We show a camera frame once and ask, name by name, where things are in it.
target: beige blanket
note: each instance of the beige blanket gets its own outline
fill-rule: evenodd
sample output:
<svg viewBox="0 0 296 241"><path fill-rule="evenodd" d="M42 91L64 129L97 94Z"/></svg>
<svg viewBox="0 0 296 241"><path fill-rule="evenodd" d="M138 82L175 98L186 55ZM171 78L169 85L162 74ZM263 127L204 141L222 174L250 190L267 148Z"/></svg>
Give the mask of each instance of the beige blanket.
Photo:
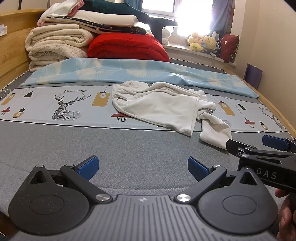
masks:
<svg viewBox="0 0 296 241"><path fill-rule="evenodd" d="M67 44L35 45L29 52L29 58L32 60L29 69L31 72L34 72L48 64L67 58L87 58L87 49L88 46L78 48Z"/></svg>
<svg viewBox="0 0 296 241"><path fill-rule="evenodd" d="M94 38L94 33L81 29L78 24L56 24L32 29L26 38L25 47L27 51L31 51L33 46L51 43L84 47Z"/></svg>

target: stuffed toy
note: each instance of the stuffed toy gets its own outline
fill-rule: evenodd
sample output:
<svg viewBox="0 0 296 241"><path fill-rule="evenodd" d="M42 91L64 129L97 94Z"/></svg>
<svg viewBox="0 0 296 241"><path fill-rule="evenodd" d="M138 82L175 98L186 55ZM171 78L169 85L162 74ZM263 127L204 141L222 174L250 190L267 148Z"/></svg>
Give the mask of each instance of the stuffed toy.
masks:
<svg viewBox="0 0 296 241"><path fill-rule="evenodd" d="M166 29L166 27L163 27L162 37L162 44L168 45L168 38L170 37L170 32Z"/></svg>
<svg viewBox="0 0 296 241"><path fill-rule="evenodd" d="M219 43L211 36L198 35L197 32L193 32L187 38L187 42L192 51L208 53L212 56L218 56L220 53Z"/></svg>
<svg viewBox="0 0 296 241"><path fill-rule="evenodd" d="M204 47L199 45L198 43L192 43L189 45L189 49L195 52L201 52L204 50Z"/></svg>
<svg viewBox="0 0 296 241"><path fill-rule="evenodd" d="M214 50L216 48L217 42L214 38L212 38L210 36L205 36L202 41L206 45L207 49Z"/></svg>

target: gray mattress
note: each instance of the gray mattress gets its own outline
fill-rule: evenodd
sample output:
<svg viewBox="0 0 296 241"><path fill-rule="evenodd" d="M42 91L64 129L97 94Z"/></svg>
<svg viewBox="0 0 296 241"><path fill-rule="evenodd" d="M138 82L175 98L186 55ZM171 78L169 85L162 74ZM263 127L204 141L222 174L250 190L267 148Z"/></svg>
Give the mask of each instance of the gray mattress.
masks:
<svg viewBox="0 0 296 241"><path fill-rule="evenodd" d="M27 75L13 82L15 87ZM205 92L258 102L256 99L219 91ZM233 132L232 136L260 149L271 150L261 142L264 134ZM59 169L67 163L78 164L91 155L97 155L100 168L90 181L113 197L116 194L168 194L173 197L197 182L187 169L189 156L195 156L209 165L220 164L228 170L237 170L238 158L203 143L199 135L199 132L187 137L173 131L58 126L0 120L0 211L8 215L9 202L37 164L43 164L47 169ZM290 137L287 132L272 135ZM278 204L282 202L282 199L275 199Z"/></svg>

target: window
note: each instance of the window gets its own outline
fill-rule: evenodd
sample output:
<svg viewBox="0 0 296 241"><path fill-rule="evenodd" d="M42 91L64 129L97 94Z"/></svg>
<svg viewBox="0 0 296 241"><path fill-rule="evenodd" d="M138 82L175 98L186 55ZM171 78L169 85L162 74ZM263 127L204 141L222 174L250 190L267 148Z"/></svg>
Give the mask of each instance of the window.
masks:
<svg viewBox="0 0 296 241"><path fill-rule="evenodd" d="M208 34L212 20L213 0L143 0L143 12L151 17L176 20L178 27L167 27L172 36L188 36L192 32ZM139 26L149 30L146 24Z"/></svg>

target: pillow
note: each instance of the pillow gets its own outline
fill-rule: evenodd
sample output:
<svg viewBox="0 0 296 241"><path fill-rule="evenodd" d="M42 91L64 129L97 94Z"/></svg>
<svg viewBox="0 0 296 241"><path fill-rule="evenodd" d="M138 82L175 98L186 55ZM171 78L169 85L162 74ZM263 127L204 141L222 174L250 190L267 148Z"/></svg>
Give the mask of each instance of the pillow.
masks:
<svg viewBox="0 0 296 241"><path fill-rule="evenodd" d="M239 47L239 36L226 34L220 41L221 53L219 57L224 60L224 63L229 63L234 59Z"/></svg>

